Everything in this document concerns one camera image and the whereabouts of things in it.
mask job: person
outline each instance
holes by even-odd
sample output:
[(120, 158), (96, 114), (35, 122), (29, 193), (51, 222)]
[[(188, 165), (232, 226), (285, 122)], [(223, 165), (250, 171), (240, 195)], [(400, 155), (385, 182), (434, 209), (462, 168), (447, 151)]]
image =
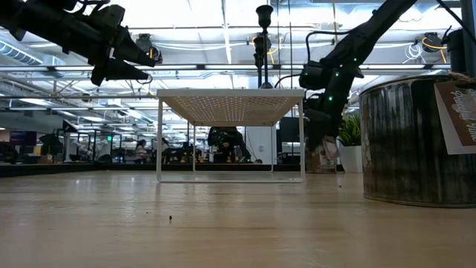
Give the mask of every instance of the person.
[(208, 146), (217, 146), (218, 152), (223, 155), (223, 160), (234, 154), (234, 147), (239, 146), (242, 151), (243, 159), (246, 162), (251, 161), (251, 154), (243, 141), (243, 135), (236, 127), (211, 127), (208, 133)]
[(146, 151), (146, 144), (145, 140), (140, 140), (135, 146), (135, 157), (136, 160), (134, 161), (136, 164), (145, 164), (147, 162), (147, 151)]

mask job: white planter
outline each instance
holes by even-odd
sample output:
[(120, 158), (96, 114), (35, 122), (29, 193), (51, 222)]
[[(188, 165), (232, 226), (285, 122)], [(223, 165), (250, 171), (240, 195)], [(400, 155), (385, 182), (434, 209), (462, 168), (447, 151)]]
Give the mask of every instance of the white planter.
[(348, 173), (362, 173), (362, 147), (349, 146), (340, 147), (339, 155), (341, 157), (342, 167)]

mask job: robotic arm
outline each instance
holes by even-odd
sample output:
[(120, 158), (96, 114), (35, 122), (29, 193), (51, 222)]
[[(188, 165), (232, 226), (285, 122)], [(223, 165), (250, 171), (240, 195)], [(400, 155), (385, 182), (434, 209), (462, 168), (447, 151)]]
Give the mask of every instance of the robotic arm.
[[(79, 12), (72, 11), (77, 2), (84, 4)], [(125, 61), (154, 66), (155, 60), (147, 56), (131, 39), (127, 28), (120, 26), (125, 10), (116, 5), (102, 7), (109, 0), (2, 0), (0, 26), (21, 41), (26, 32), (36, 34), (69, 51), (88, 59), (94, 66), (91, 81), (100, 86), (107, 80), (146, 80), (148, 74)], [(96, 4), (89, 16), (85, 7)]]
[(359, 66), (367, 59), (379, 38), (410, 9), (417, 0), (387, 0), (373, 11), (365, 23), (352, 29), (329, 55), (319, 62), (309, 61), (300, 75), (305, 89), (325, 89), (317, 100), (306, 102), (310, 120), (310, 149), (314, 150), (325, 135), (336, 137), (341, 113), (347, 103), (355, 77), (363, 77)]

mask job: metal frame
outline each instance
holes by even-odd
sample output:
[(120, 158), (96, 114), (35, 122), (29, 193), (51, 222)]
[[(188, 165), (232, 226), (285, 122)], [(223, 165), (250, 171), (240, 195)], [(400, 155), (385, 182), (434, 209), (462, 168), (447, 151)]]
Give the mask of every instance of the metal frame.
[[(198, 89), (194, 89), (194, 90), (189, 90), (189, 92), (187, 92), (188, 94), (190, 94), (190, 92), (195, 92), (195, 91), (198, 91)], [(306, 161), (306, 153), (305, 153), (305, 143), (304, 143), (304, 121), (303, 121), (303, 100), (302, 98), (299, 100), (298, 102), (298, 108), (299, 108), (299, 142), (300, 142), (300, 154), (301, 154), (301, 158), (300, 158), (300, 179), (299, 180), (254, 180), (254, 181), (248, 181), (248, 180), (235, 180), (235, 181), (226, 181), (226, 180), (207, 180), (207, 181), (196, 181), (196, 180), (193, 180), (193, 181), (176, 181), (176, 180), (166, 180), (166, 179), (162, 179), (162, 154), (161, 154), (161, 151), (162, 151), (162, 143), (161, 143), (161, 140), (162, 140), (162, 120), (163, 120), (163, 115), (164, 115), (164, 101), (162, 100), (161, 97), (161, 94), (159, 94), (160, 90), (158, 90), (158, 93), (157, 93), (157, 96), (159, 97), (159, 100), (158, 100), (158, 123), (157, 123), (157, 158), (156, 158), (156, 177), (157, 177), (157, 181), (160, 183), (160, 182), (167, 182), (167, 183), (299, 183), (299, 182), (303, 182), (303, 180), (305, 179), (306, 177), (306, 165), (305, 165), (305, 161)], [(169, 95), (171, 94), (172, 92), (166, 92), (165, 95)], [(196, 171), (196, 160), (195, 160), (195, 157), (196, 157), (196, 123), (197, 122), (194, 122), (193, 123), (193, 162), (192, 162), (192, 165), (193, 165), (193, 171), (194, 172), (197, 172)], [(271, 127), (271, 170), (270, 171), (264, 171), (264, 172), (272, 172), (273, 169), (274, 169), (274, 146), (273, 146), (273, 140), (274, 140), (274, 137), (273, 137), (273, 133), (272, 133), (272, 130), (274, 129), (274, 125), (276, 124), (276, 122), (274, 122), (273, 124), (271, 125), (268, 125), (269, 127)], [(259, 172), (259, 171), (249, 171), (248, 173), (256, 173), (256, 172)]]

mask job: ceiling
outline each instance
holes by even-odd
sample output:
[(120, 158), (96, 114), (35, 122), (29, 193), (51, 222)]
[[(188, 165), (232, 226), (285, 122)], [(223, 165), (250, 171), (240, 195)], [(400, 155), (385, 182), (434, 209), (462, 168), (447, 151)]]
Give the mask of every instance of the ceiling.
[[(123, 25), (129, 27), (133, 39), (137, 39), (138, 34), (152, 34), (153, 43), (160, 48), (164, 57), (164, 65), (220, 64), (226, 66), (217, 70), (200, 71), (170, 67), (163, 71), (151, 71), (155, 79), (146, 86), (135, 81), (108, 81), (101, 87), (96, 87), (89, 81), (90, 71), (87, 68), (85, 71), (62, 71), (56, 74), (23, 71), (26, 69), (22, 68), (28, 66), (0, 55), (0, 67), (22, 67), (15, 71), (0, 72), (4, 75), (4, 85), (0, 85), (0, 94), (3, 95), (27, 97), (52, 95), (56, 92), (62, 96), (99, 95), (111, 100), (117, 96), (137, 96), (136, 99), (111, 101), (113, 104), (108, 104), (104, 100), (102, 103), (98, 100), (87, 103), (82, 100), (46, 100), (45, 103), (14, 100), (3, 101), (2, 106), (29, 109), (35, 107), (137, 107), (142, 108), (136, 111), (141, 115), (136, 115), (138, 118), (127, 113), (118, 114), (114, 110), (101, 112), (66, 110), (71, 115), (64, 113), (60, 115), (79, 120), (80, 123), (91, 123), (84, 118), (90, 115), (103, 118), (106, 123), (151, 123), (153, 125), (153, 122), (157, 121), (157, 100), (142, 98), (147, 92), (153, 94), (157, 89), (177, 88), (256, 88), (257, 75), (253, 70), (254, 47), (250, 41), (261, 32), (255, 10), (267, 2), (274, 7), (272, 24), (268, 30), (272, 42), (272, 53), (268, 56), (269, 63), (282, 66), (292, 64), (302, 68), (302, 64), (307, 59), (305, 36), (308, 32), (315, 30), (333, 31), (334, 7), (338, 30), (346, 31), (367, 21), (372, 10), (378, 8), (383, 0), (112, 0), (112, 4), (119, 4), (126, 9)], [(451, 6), (456, 7), (453, 10), (460, 15), (460, 8), (455, 3), (457, 1), (453, 1)], [(427, 32), (437, 32), (442, 37), (450, 26), (452, 29), (459, 28), (458, 23), (444, 9), (438, 8), (434, 0), (419, 0), (379, 40), (364, 64), (442, 64), (444, 61), (440, 53), (409, 51), (410, 44), (415, 39), (421, 41), (424, 33)], [(311, 58), (318, 60), (325, 57), (333, 49), (332, 38), (333, 36), (325, 35), (313, 36), (310, 39)], [(27, 34), (21, 42), (17, 42), (8, 32), (0, 30), (1, 41), (8, 42), (37, 58), (45, 59), (48, 56), (54, 56), (63, 61), (66, 66), (87, 65), (86, 59), (81, 56), (74, 53), (63, 54), (60, 47), (33, 34)], [(243, 64), (251, 67), (242, 70), (238, 65)], [(427, 71), (401, 68), (390, 71), (368, 70), (364, 79), (356, 79), (352, 94), (389, 79), (425, 72)], [(276, 83), (279, 77), (290, 73), (289, 68), (271, 71), (270, 80)], [(293, 73), (299, 73), (299, 70), (294, 70)], [(7, 78), (20, 79), (26, 85), (8, 83)], [(288, 79), (284, 80), (281, 86), (295, 88), (299, 87), (299, 82), (297, 78)], [(176, 121), (177, 124), (184, 123), (172, 112), (170, 112), (170, 121)]]

